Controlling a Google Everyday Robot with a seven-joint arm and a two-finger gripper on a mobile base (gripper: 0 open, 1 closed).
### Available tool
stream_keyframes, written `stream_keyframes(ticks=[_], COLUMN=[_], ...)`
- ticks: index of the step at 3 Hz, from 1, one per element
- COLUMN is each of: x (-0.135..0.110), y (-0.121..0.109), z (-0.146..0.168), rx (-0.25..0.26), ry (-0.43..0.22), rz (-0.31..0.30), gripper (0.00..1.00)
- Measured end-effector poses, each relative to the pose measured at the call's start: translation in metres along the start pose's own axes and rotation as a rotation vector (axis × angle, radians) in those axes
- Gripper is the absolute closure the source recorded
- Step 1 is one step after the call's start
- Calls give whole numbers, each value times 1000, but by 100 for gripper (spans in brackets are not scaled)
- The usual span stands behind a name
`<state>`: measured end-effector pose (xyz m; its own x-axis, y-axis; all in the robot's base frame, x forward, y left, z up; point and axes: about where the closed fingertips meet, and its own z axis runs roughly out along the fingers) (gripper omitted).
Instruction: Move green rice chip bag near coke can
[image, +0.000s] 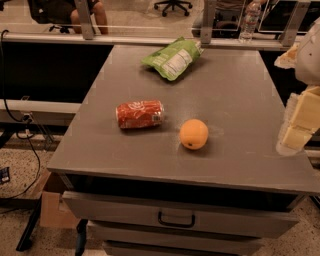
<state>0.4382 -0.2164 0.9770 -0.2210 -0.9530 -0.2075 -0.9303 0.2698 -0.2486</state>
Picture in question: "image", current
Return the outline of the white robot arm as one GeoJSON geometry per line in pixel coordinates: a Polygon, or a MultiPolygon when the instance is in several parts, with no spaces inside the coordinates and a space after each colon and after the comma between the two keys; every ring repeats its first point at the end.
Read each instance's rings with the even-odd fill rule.
{"type": "Polygon", "coordinates": [[[307,85],[287,101],[277,151],[291,156],[303,149],[320,128],[320,18],[301,40],[296,54],[295,76],[307,85]]]}

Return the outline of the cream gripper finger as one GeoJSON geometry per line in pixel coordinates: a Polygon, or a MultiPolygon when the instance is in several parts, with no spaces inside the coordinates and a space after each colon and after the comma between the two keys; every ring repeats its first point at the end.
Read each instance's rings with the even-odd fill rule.
{"type": "Polygon", "coordinates": [[[312,130],[287,126],[282,131],[281,144],[294,150],[301,150],[313,135],[312,130]]]}
{"type": "Polygon", "coordinates": [[[320,128],[320,86],[308,86],[298,96],[290,124],[311,133],[320,128]]]}

